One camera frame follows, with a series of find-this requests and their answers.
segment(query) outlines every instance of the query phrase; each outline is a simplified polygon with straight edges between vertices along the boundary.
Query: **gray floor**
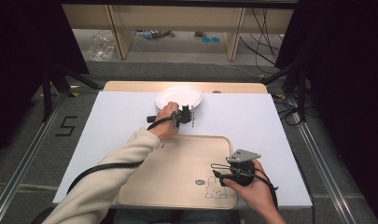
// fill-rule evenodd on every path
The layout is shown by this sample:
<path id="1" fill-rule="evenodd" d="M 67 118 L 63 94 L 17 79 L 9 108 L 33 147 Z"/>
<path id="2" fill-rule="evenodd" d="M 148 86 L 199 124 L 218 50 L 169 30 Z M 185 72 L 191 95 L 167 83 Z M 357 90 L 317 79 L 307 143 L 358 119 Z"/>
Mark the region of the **gray floor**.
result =
<path id="1" fill-rule="evenodd" d="M 119 65 L 90 62 L 87 50 L 93 45 L 92 37 L 97 33 L 99 31 L 75 30 L 83 56 L 88 60 L 88 66 L 93 74 L 91 79 L 100 83 L 105 83 L 110 79 L 118 79 L 119 76 L 137 74 L 140 77 L 145 73 L 152 73 L 153 76 L 173 76 L 176 73 L 176 76 L 179 77 L 189 76 L 190 72 L 195 71 L 194 76 L 203 73 L 206 77 L 207 74 L 214 73 L 217 69 L 220 69 L 221 76 L 231 75 L 241 80 L 250 78 L 250 81 L 259 82 L 260 75 L 268 77 L 270 74 L 262 72 L 254 64 L 262 66 L 261 69 L 263 70 L 275 71 L 270 67 L 264 67 L 271 65 L 266 60 L 256 57 L 242 43 L 239 45 L 236 60 L 229 62 L 224 50 L 222 34 L 214 33 L 208 33 L 207 36 L 219 37 L 220 42 L 205 43 L 202 42 L 200 37 L 193 36 L 193 33 L 190 32 L 176 32 L 175 37 L 166 36 L 152 40 L 136 36 L 127 59 L 120 60 L 116 58 L 116 54 L 113 55 L 111 62 Z M 100 34 L 113 41 L 108 31 L 102 31 Z M 250 35 L 243 35 L 243 39 L 250 46 L 256 47 L 256 41 Z M 271 35 L 270 39 L 272 45 L 279 48 L 280 36 Z M 272 58 L 269 48 L 261 47 L 259 52 L 267 55 L 269 59 Z M 137 63 L 138 66 L 132 67 L 133 63 Z M 125 73 L 121 71 L 121 67 L 129 68 L 128 72 L 127 70 L 125 70 Z M 80 86 L 73 90 L 78 92 L 78 96 L 58 95 L 53 97 L 54 101 L 62 99 L 61 106 L 50 124 L 47 136 L 38 148 L 35 159 L 22 180 L 18 192 L 11 201 L 8 210 L 4 213 L 1 223 L 30 223 L 41 211 L 52 206 L 53 194 L 59 186 L 97 96 L 96 90 L 82 86 L 81 83 L 73 79 L 69 79 L 69 83 L 72 86 Z M 280 86 L 282 83 L 283 79 L 281 78 L 270 84 L 268 86 L 269 92 L 281 93 Z M 288 108 L 287 103 L 291 102 L 275 100 L 275 107 L 278 111 L 282 111 Z M 307 104 L 313 104 L 311 96 L 308 96 Z M 314 137 L 316 145 L 356 223 L 378 223 L 357 185 L 346 170 L 343 161 L 338 158 L 337 149 L 330 140 L 322 119 L 317 115 L 315 109 L 306 112 L 306 125 Z M 0 193 L 14 174 L 21 158 L 30 147 L 36 132 L 42 125 L 41 91 L 34 96 L 34 106 L 22 113 L 25 113 L 25 119 L 22 120 L 20 128 L 16 130 L 14 138 L 11 139 L 11 144 L 0 152 Z M 76 117 L 67 121 L 67 124 L 75 126 L 75 129 L 70 136 L 57 137 L 58 133 L 68 132 L 68 130 L 61 129 L 61 124 L 67 116 Z M 313 218 L 315 223 L 346 223 L 342 221 L 339 210 L 336 209 L 329 190 L 316 167 L 310 149 L 302 137 L 301 126 L 289 125 L 289 123 L 296 122 L 293 116 L 288 116 L 287 120 L 281 119 L 281 122 L 291 148 L 297 157 L 298 165 L 302 168 L 303 178 L 307 181 L 314 198 L 314 210 L 281 210 L 283 217 L 287 223 L 313 223 Z M 240 216 L 245 223 L 262 223 L 257 214 L 251 211 L 241 211 Z"/>

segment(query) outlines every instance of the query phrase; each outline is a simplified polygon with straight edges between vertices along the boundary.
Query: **hand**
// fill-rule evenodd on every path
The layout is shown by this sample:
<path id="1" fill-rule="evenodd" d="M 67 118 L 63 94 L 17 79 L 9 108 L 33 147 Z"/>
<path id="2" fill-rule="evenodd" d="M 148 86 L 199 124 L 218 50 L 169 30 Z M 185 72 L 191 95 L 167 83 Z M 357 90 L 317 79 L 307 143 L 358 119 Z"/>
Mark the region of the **hand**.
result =
<path id="1" fill-rule="evenodd" d="M 261 163 L 257 160 L 252 160 L 256 169 L 264 172 Z M 256 175 L 267 179 L 260 171 L 255 172 Z M 286 223 L 278 210 L 273 205 L 273 196 L 270 193 L 268 186 L 261 180 L 255 178 L 251 184 L 244 187 L 233 180 L 224 179 L 223 182 L 231 189 L 235 190 L 244 199 L 246 204 L 259 215 L 261 215 L 266 223 Z"/>
<path id="2" fill-rule="evenodd" d="M 163 119 L 166 117 L 170 117 L 171 114 L 179 108 L 179 105 L 174 102 L 169 102 L 158 114 L 156 117 L 156 121 L 159 119 Z M 171 120 L 165 121 L 160 123 L 159 125 L 155 126 L 154 128 L 150 129 L 150 131 L 156 134 L 160 140 L 167 140 L 179 132 L 179 129 L 174 126 L 174 123 Z"/>

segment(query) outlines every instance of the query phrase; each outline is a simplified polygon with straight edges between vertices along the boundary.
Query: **white plate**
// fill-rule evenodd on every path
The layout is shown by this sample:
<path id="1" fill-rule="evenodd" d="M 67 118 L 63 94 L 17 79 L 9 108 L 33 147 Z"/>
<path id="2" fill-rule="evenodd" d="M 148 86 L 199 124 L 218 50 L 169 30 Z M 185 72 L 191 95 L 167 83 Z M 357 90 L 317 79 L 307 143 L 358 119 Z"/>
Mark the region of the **white plate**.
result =
<path id="1" fill-rule="evenodd" d="M 169 102 L 176 102 L 179 108 L 182 105 L 197 106 L 203 99 L 203 94 L 197 88 L 192 86 L 171 87 L 159 93 L 156 99 L 156 105 L 159 109 L 163 109 Z"/>

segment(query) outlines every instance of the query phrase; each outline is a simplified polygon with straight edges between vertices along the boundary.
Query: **printed drawing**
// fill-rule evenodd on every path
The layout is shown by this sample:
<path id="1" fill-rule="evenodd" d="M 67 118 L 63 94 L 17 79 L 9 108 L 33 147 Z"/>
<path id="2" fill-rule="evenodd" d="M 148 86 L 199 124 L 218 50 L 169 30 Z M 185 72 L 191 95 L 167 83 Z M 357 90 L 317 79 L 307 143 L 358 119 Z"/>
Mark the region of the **printed drawing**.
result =
<path id="1" fill-rule="evenodd" d="M 214 176 L 208 178 L 205 198 L 226 199 L 226 188 L 220 185 L 220 182 Z"/>

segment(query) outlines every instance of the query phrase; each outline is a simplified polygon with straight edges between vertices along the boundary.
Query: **white table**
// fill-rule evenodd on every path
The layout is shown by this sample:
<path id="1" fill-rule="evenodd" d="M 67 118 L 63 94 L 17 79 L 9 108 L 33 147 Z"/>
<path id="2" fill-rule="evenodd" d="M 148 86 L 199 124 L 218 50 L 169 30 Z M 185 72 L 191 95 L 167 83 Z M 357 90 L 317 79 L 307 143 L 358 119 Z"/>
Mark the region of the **white table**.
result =
<path id="1" fill-rule="evenodd" d="M 63 199 L 70 184 L 81 172 L 95 165 L 110 150 L 124 144 L 138 128 L 148 126 L 146 117 L 158 112 L 155 106 L 158 93 L 140 91 L 141 88 L 145 89 L 146 84 L 151 84 L 152 87 L 149 86 L 149 89 L 154 91 L 157 88 L 188 84 L 124 83 L 125 90 L 137 87 L 139 91 L 99 93 L 54 203 L 59 203 Z M 106 88 L 115 90 L 111 88 L 113 86 L 116 87 L 106 85 Z M 259 160 L 274 186 L 279 187 L 276 194 L 280 208 L 311 207 L 311 200 L 293 158 L 273 99 L 270 94 L 264 93 L 264 86 L 198 83 L 197 87 L 204 90 L 203 92 L 211 90 L 225 92 L 224 90 L 234 87 L 240 92 L 257 90 L 263 93 L 204 93 L 202 102 L 195 108 L 195 127 L 182 124 L 179 133 L 225 136 L 230 139 L 233 150 L 242 148 L 261 154 Z M 238 198 L 234 208 L 245 209 L 245 202 Z"/>

